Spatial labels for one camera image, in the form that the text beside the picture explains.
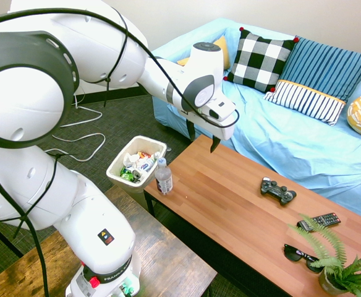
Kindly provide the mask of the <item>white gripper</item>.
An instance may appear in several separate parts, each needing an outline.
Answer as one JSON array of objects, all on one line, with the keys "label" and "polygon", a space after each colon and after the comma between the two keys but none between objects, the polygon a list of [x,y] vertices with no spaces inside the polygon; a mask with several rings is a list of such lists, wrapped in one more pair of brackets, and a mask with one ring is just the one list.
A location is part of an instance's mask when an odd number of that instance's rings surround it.
[{"label": "white gripper", "polygon": [[204,106],[198,109],[199,114],[194,111],[186,111],[186,126],[189,138],[193,142],[195,136],[195,125],[208,131],[212,135],[212,144],[210,153],[213,153],[221,140],[228,140],[234,133],[237,119],[236,109],[234,106],[226,107],[209,107]]}]

